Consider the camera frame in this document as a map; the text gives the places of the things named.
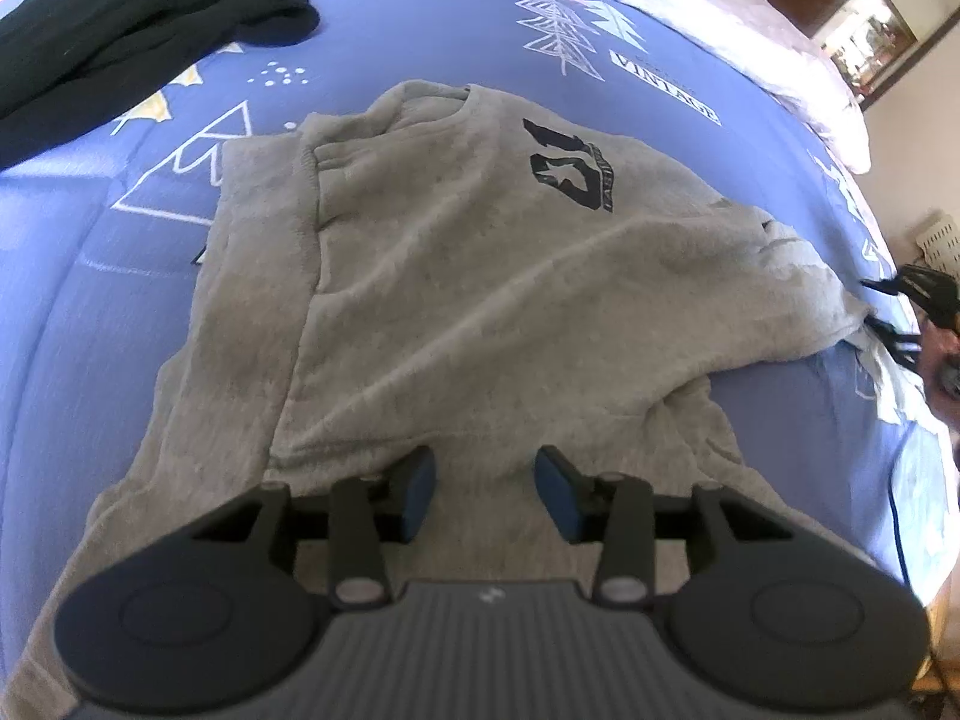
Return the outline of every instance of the mattress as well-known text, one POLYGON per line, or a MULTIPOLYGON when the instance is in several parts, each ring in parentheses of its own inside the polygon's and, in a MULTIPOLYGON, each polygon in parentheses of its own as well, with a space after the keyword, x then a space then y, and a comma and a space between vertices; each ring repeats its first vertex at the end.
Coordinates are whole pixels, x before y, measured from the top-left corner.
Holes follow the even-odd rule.
MULTIPOLYGON (((19 1, 0 1, 0 15, 19 1)), ((322 26, 301 45, 224 46, 115 122, 0 173, 4 673, 93 499, 131 464, 157 369, 184 341, 224 141, 285 132, 310 111, 363 110, 405 79, 506 90, 639 138, 766 209, 882 317, 913 322, 901 303, 859 288, 892 265, 821 141, 656 20, 611 0, 312 1, 322 26)), ((933 433, 877 418, 851 346, 712 381, 747 463, 899 574, 893 472, 911 579, 932 598, 958 550, 949 458, 933 433)))

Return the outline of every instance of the white blanket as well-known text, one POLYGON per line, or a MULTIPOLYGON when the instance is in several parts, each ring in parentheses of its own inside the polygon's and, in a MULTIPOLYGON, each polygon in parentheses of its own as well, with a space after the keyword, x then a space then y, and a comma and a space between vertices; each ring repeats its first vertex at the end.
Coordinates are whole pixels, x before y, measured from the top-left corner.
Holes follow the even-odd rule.
POLYGON ((779 100, 852 171, 870 170, 867 127, 833 63, 766 0, 617 0, 723 59, 779 100))

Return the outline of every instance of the black garment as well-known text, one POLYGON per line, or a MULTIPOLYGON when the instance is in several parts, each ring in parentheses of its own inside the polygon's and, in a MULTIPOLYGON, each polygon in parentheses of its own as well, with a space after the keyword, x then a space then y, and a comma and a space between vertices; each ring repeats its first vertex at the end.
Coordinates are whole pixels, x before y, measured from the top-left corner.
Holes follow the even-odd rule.
POLYGON ((230 41, 297 43, 309 0, 25 0, 0 20, 0 170, 133 108, 230 41))

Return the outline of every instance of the black cable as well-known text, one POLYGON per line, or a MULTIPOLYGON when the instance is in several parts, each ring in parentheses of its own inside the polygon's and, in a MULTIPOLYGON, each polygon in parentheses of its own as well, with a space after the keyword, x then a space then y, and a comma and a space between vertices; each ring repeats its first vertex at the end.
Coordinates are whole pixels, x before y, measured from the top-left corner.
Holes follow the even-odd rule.
MULTIPOLYGON (((913 429, 917 426, 917 423, 913 423, 910 426, 910 429, 907 431, 904 440, 901 442, 896 455, 894 456, 894 463, 890 466, 890 475, 887 477, 887 499, 890 502, 890 515, 894 523, 894 543, 896 546, 896 558, 899 560, 901 565, 901 574, 904 575, 904 586, 906 589, 913 592, 913 586, 910 584, 910 572, 906 567, 906 555, 904 555, 904 541, 901 538, 901 532, 899 531, 899 513, 896 511, 896 500, 894 499, 894 469, 896 464, 899 462, 901 454, 904 453, 904 448, 906 443, 910 440, 910 437, 913 435, 913 429)), ((939 659, 937 659, 936 654, 933 652, 933 644, 930 644, 930 669, 933 671, 934 676, 939 680, 940 687, 944 691, 944 696, 947 697, 947 702, 950 704, 950 707, 953 709, 957 717, 960 717, 960 697, 950 689, 947 685, 947 676, 944 675, 943 666, 941 666, 939 659)))

